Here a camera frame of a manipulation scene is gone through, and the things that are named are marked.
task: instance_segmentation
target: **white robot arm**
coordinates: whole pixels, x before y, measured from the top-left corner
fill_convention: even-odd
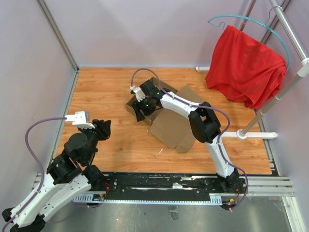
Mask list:
[[[41,188],[37,185],[21,204],[3,211],[4,220],[14,224],[11,232],[40,232],[45,223],[77,195],[102,185],[104,176],[91,164],[98,151],[98,141],[110,137],[111,121],[95,119],[91,123],[88,117],[87,111],[66,116],[66,121],[71,121],[80,133],[70,137],[63,152],[48,166]]]
[[[169,90],[159,90],[150,80],[144,82],[140,87],[131,87],[131,93],[135,94],[137,98],[132,104],[137,121],[145,119],[145,116],[153,113],[158,107],[170,109],[189,119],[194,137],[204,143],[209,150],[218,177],[222,179],[226,188],[231,188],[238,180],[239,173],[237,169],[229,165],[231,161],[221,138],[219,142],[222,154],[220,152],[218,145],[218,136],[221,133],[220,122],[214,111],[207,109],[210,104],[191,102],[172,92],[166,93],[167,91]]]

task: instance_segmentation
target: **clothes hanger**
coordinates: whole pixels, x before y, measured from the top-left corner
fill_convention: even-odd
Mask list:
[[[287,70],[289,70],[290,68],[290,65],[291,65],[291,56],[290,56],[290,52],[288,50],[288,47],[287,45],[285,44],[285,42],[283,41],[283,39],[281,38],[281,36],[275,32],[273,29],[271,29],[269,26],[266,25],[266,23],[268,22],[268,20],[266,21],[266,23],[261,23],[260,21],[257,21],[256,19],[254,18],[250,18],[250,17],[246,17],[246,16],[242,16],[242,15],[238,15],[238,14],[220,14],[220,15],[217,15],[215,17],[212,17],[210,20],[208,20],[208,23],[210,23],[211,25],[215,26],[215,27],[221,27],[221,25],[223,24],[222,26],[222,29],[224,30],[225,29],[225,26],[226,26],[226,23],[224,21],[222,21],[219,25],[216,25],[214,23],[212,23],[211,21],[214,20],[215,18],[221,18],[221,17],[235,17],[235,18],[242,18],[242,19],[246,19],[246,20],[249,20],[251,22],[254,22],[254,23],[257,23],[258,25],[266,28],[267,30],[269,30],[270,32],[272,32],[278,39],[279,41],[281,42],[281,44],[283,45],[284,49],[285,49],[285,52],[286,52],[286,55],[288,57],[288,65],[287,65]]]

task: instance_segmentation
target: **metal rod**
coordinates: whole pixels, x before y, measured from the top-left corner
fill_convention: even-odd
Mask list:
[[[36,0],[37,4],[39,5],[40,9],[42,10],[42,13],[43,15],[45,16],[49,26],[51,27],[55,37],[57,38],[63,52],[65,53],[65,55],[67,56],[72,68],[75,70],[75,72],[78,72],[79,70],[79,67],[78,65],[76,64],[67,44],[65,43],[53,17],[52,17],[52,14],[50,13],[46,3],[44,0]]]
[[[290,27],[290,23],[285,17],[283,10],[280,7],[275,7],[275,6],[279,6],[276,0],[269,0],[269,1],[272,7],[274,7],[274,11],[276,12],[280,22],[282,23],[284,30],[288,34],[289,39],[291,40],[295,50],[297,51],[297,54],[299,55],[301,60],[306,59],[307,54],[303,46],[301,45],[300,41],[298,40],[297,36],[295,35],[293,29]]]
[[[249,17],[249,16],[250,16],[251,11],[252,11],[252,9],[253,9],[253,7],[254,7],[254,5],[255,5],[255,2],[256,2],[256,0],[252,0],[252,1],[251,1],[250,5],[249,5],[249,8],[248,8],[248,10],[247,10],[247,13],[246,13],[246,17]],[[244,20],[242,21],[241,25],[240,25],[239,30],[243,31],[243,30],[245,29],[246,23],[247,23],[247,19],[244,19]]]
[[[70,86],[69,94],[67,96],[67,99],[65,100],[66,105],[65,105],[65,108],[63,110],[63,116],[67,115],[68,112],[69,112],[69,107],[70,107],[70,104],[71,104],[72,99],[73,99],[73,94],[74,94],[74,91],[75,91],[75,88],[76,88],[79,73],[80,73],[80,71],[75,72],[75,75],[73,77],[73,80],[72,80],[72,83],[71,83],[71,86]],[[60,143],[60,138],[61,138],[62,131],[63,131],[63,128],[64,128],[64,124],[65,124],[65,121],[61,120],[59,129],[58,129],[58,132],[57,132],[56,140],[55,140],[54,150],[53,150],[53,153],[52,153],[51,159],[49,160],[48,165],[51,163],[52,159],[54,159],[56,157],[57,148],[58,148],[59,143]]]
[[[269,0],[270,4],[272,5],[272,7],[274,8],[274,11],[276,12],[276,15],[278,17],[278,19],[280,20],[280,22],[283,25],[284,30],[286,31],[286,33],[289,36],[289,39],[291,40],[295,50],[297,51],[299,57],[301,58],[301,60],[305,60],[307,58],[307,54],[305,52],[305,50],[303,49],[303,46],[301,45],[301,43],[299,42],[298,38],[296,37],[293,29],[290,27],[290,24],[288,22],[288,20],[286,19],[283,10],[280,7],[276,7],[279,6],[276,2],[276,0]],[[259,121],[261,120],[266,113],[278,102],[282,99],[282,97],[289,91],[291,90],[300,80],[302,79],[302,77],[300,77],[298,74],[296,74],[295,78],[286,86],[284,87],[282,90],[280,90],[278,92],[278,94],[269,102],[265,105],[265,107],[263,108],[263,110],[261,110],[254,119],[251,120],[251,122],[241,131],[242,134],[246,134],[249,130],[251,130],[251,128]]]
[[[281,7],[283,9],[283,12],[286,11],[286,9],[288,8],[288,6],[290,5],[290,3],[292,2],[293,0],[284,0],[281,4]],[[271,21],[269,27],[271,29],[275,29],[276,26],[278,25],[279,23],[279,19],[278,19],[278,16],[276,14],[276,16],[274,17],[274,19]],[[261,43],[263,44],[266,44],[267,41],[269,40],[270,36],[272,35],[271,31],[267,30],[265,35],[263,36],[262,40],[261,40]]]
[[[242,134],[246,134],[251,128],[259,121],[261,120],[264,115],[278,102],[281,100],[281,98],[290,90],[292,89],[300,80],[302,77],[300,77],[298,74],[294,77],[294,79],[283,89],[281,89],[278,94],[269,102],[266,104],[266,106],[260,110],[260,112],[255,116],[254,119],[249,122],[249,124],[241,131]]]

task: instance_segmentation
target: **gray wall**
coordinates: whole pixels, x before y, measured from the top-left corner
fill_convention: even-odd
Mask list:
[[[37,120],[62,116],[73,70],[36,1],[0,1],[0,211],[31,191],[37,164],[25,142]],[[59,122],[33,130],[29,141],[46,166]],[[2,229],[4,221],[0,219]]]
[[[308,0],[294,1],[287,10],[287,18],[295,29],[300,41],[309,52]],[[276,29],[278,34],[286,41],[292,55],[292,64],[287,72],[284,85],[293,79],[299,68],[300,59],[290,43],[283,27]],[[267,45],[280,54],[284,50],[278,40],[272,36]],[[281,174],[291,179],[296,194],[298,206],[303,215],[306,227],[309,228],[309,201],[308,201],[308,176],[309,154],[309,79],[304,78],[294,89],[289,92],[267,115],[266,123],[269,131],[276,131],[278,139],[271,143],[276,151]]]
[[[210,64],[223,31],[207,20],[218,14],[244,14],[249,2],[46,0],[80,66],[165,67]]]

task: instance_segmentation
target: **wire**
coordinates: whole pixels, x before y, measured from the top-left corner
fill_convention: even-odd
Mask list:
[[[237,196],[233,198],[233,200],[236,200],[239,198],[239,194],[240,194],[240,190],[239,190],[239,187],[236,186],[236,190],[237,190]]]
[[[34,154],[33,150],[31,149],[30,145],[29,145],[29,141],[28,141],[28,137],[29,137],[29,132],[31,131],[32,128],[34,128],[35,126],[37,126],[40,123],[43,122],[47,122],[47,121],[53,121],[53,120],[65,120],[67,119],[66,117],[51,117],[51,118],[46,118],[40,121],[37,121],[36,123],[34,123],[32,126],[30,126],[25,134],[25,143],[26,146],[28,148],[28,151],[30,152],[30,154],[32,155],[32,157],[35,159],[35,161],[37,162],[39,168],[40,168],[40,172],[42,174],[41,177],[41,181],[39,183],[38,186],[38,190],[29,198],[29,200],[20,208],[20,210],[18,210],[16,212],[16,214],[11,217],[11,219],[3,226],[2,228],[2,232],[5,232],[5,229],[7,228],[7,226],[16,218],[16,216],[20,215],[21,212],[33,201],[33,199],[36,197],[36,195],[38,195],[38,193],[40,192],[42,186],[43,186],[43,182],[44,182],[44,168],[43,165],[41,164],[40,160],[38,159],[38,157]]]
[[[160,88],[160,90],[163,91],[165,94],[169,95],[170,97],[173,97],[170,93],[166,92],[166,91],[161,87],[161,81],[160,81],[160,78],[158,77],[158,75],[157,75],[154,71],[152,71],[152,70],[150,70],[150,69],[147,69],[147,68],[137,69],[137,70],[133,73],[132,78],[131,78],[131,87],[133,86],[133,80],[134,80],[134,77],[135,77],[136,73],[138,73],[139,71],[142,71],[142,70],[149,71],[149,72],[151,72],[153,75],[155,75],[155,77],[158,79],[158,83],[159,83],[159,88]],[[183,100],[180,99],[180,98],[174,97],[174,99],[176,99],[176,100],[178,100],[178,101],[180,101],[180,102],[182,102],[182,103],[184,103],[184,104],[186,104],[186,105],[189,105],[186,101],[183,101]],[[240,205],[240,203],[242,203],[242,201],[245,199],[246,195],[248,194],[248,176],[247,176],[246,172],[245,172],[242,168],[240,168],[240,167],[238,167],[238,166],[232,164],[231,162],[229,162],[229,161],[225,158],[225,156],[224,156],[224,154],[223,154],[223,150],[222,150],[222,148],[221,148],[220,139],[221,139],[221,136],[223,135],[223,133],[226,132],[226,131],[228,130],[228,128],[230,127],[230,124],[231,124],[230,118],[228,117],[228,115],[227,115],[224,111],[222,111],[222,110],[220,110],[220,109],[217,109],[217,108],[213,108],[213,107],[209,107],[209,106],[204,106],[204,105],[191,105],[191,106],[217,111],[217,112],[223,114],[223,115],[226,117],[226,119],[227,119],[227,126],[226,126],[226,128],[224,128],[224,130],[219,134],[218,140],[217,140],[218,147],[219,147],[219,150],[220,150],[220,154],[221,154],[223,160],[225,161],[225,163],[227,163],[228,165],[230,165],[230,166],[233,167],[233,168],[236,168],[236,169],[238,169],[238,170],[241,170],[241,171],[243,172],[243,174],[244,174],[244,176],[245,176],[245,180],[246,180],[245,192],[244,192],[244,194],[243,194],[241,200],[240,200],[234,207],[231,208],[231,210],[236,209],[236,208]]]
[[[105,182],[104,185],[106,186],[105,198],[107,198],[107,194],[110,192],[110,184]]]

